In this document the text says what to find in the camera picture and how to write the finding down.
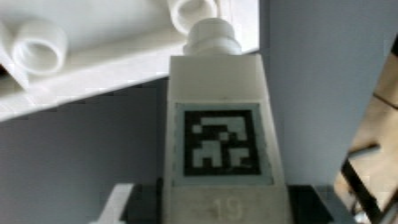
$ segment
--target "white plastic part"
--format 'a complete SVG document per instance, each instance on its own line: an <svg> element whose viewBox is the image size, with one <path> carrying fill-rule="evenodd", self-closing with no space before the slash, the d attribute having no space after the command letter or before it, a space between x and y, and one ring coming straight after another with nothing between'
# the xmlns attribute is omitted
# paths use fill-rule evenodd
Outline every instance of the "white plastic part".
<svg viewBox="0 0 398 224"><path fill-rule="evenodd" d="M259 49L259 1L215 0L215 4L245 54ZM0 15L0 64L9 72L0 82L0 121L167 76L169 56L181 55L186 43L167 0L117 0L117 4L2 0ZM67 34L67 60L48 76L30 75L11 55L14 35L30 18L57 24Z"/></svg>
<svg viewBox="0 0 398 224"><path fill-rule="evenodd" d="M194 24L217 17L215 0L169 0L170 20L181 34L188 34Z"/></svg>
<svg viewBox="0 0 398 224"><path fill-rule="evenodd" d="M27 22L12 45L16 65L34 75L51 75L64 66L67 37L62 29L46 21Z"/></svg>
<svg viewBox="0 0 398 224"><path fill-rule="evenodd" d="M226 20L210 18L197 22L188 34L188 43L183 52L185 55L242 54L233 26Z"/></svg>
<svg viewBox="0 0 398 224"><path fill-rule="evenodd" d="M96 222L90 224L122 224L119 220L124 212L128 198L133 191L133 184L117 184L108 196L103 213Z"/></svg>

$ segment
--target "gray wall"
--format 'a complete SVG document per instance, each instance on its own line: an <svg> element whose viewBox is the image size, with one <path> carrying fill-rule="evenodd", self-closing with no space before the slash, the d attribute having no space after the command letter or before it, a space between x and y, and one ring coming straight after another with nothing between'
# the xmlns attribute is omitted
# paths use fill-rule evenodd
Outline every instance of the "gray wall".
<svg viewBox="0 0 398 224"><path fill-rule="evenodd" d="M268 85L289 184L334 181L396 32L394 0L270 1Z"/></svg>
<svg viewBox="0 0 398 224"><path fill-rule="evenodd" d="M0 223L85 224L96 221L114 184L154 183L163 84L0 124Z"/></svg>

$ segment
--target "white plastic structure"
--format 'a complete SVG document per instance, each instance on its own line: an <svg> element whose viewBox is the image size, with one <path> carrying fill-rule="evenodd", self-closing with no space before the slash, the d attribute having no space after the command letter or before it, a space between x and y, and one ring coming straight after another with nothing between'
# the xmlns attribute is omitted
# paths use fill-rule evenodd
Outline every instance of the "white plastic structure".
<svg viewBox="0 0 398 224"><path fill-rule="evenodd" d="M12 45L16 66L34 75L51 75L64 66L67 37L46 21L23 24Z"/></svg>
<svg viewBox="0 0 398 224"><path fill-rule="evenodd" d="M289 224L261 56L217 20L170 58L163 223Z"/></svg>
<svg viewBox="0 0 398 224"><path fill-rule="evenodd" d="M121 215L126 209L128 198L133 192L133 184L117 184L108 196L99 219L90 224L124 224Z"/></svg>
<svg viewBox="0 0 398 224"><path fill-rule="evenodd" d="M2 0L0 15L0 121L163 78L202 18L259 48L257 0Z"/></svg>
<svg viewBox="0 0 398 224"><path fill-rule="evenodd" d="M183 53L185 55L242 54L233 26L224 20L210 18L197 23L188 34Z"/></svg>
<svg viewBox="0 0 398 224"><path fill-rule="evenodd" d="M186 35L194 24L206 18L217 17L215 0L167 0L170 19L178 31Z"/></svg>

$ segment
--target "white robot part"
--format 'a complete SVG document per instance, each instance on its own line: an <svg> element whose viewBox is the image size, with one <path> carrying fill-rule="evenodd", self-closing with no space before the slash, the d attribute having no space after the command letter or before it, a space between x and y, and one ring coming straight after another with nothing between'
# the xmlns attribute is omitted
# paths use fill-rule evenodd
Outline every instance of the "white robot part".
<svg viewBox="0 0 398 224"><path fill-rule="evenodd" d="M185 53L170 58L163 223L289 224L261 56L236 55L220 19L194 26Z"/></svg>
<svg viewBox="0 0 398 224"><path fill-rule="evenodd" d="M194 24L217 17L215 0L169 0L170 20L181 34L188 34Z"/></svg>
<svg viewBox="0 0 398 224"><path fill-rule="evenodd" d="M30 74L51 75L58 72L67 54L67 37L64 30L48 21L23 24L11 53L18 67Z"/></svg>
<svg viewBox="0 0 398 224"><path fill-rule="evenodd" d="M218 18L204 19L192 27L185 55L240 55L242 47L234 39L231 24Z"/></svg>

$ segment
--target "white cylindrical knob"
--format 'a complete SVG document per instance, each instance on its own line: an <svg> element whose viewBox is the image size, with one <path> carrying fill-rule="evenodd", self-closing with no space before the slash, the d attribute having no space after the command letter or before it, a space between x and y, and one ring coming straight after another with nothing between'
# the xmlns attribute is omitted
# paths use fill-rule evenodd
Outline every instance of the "white cylindrical knob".
<svg viewBox="0 0 398 224"><path fill-rule="evenodd" d="M46 21L23 24L12 45L12 60L32 75L58 72L67 54L64 30Z"/></svg>
<svg viewBox="0 0 398 224"><path fill-rule="evenodd" d="M186 35L194 24L217 17L215 0L169 0L170 20L178 31Z"/></svg>
<svg viewBox="0 0 398 224"><path fill-rule="evenodd" d="M242 54L233 26L226 20L210 18L194 25L183 52L185 55Z"/></svg>

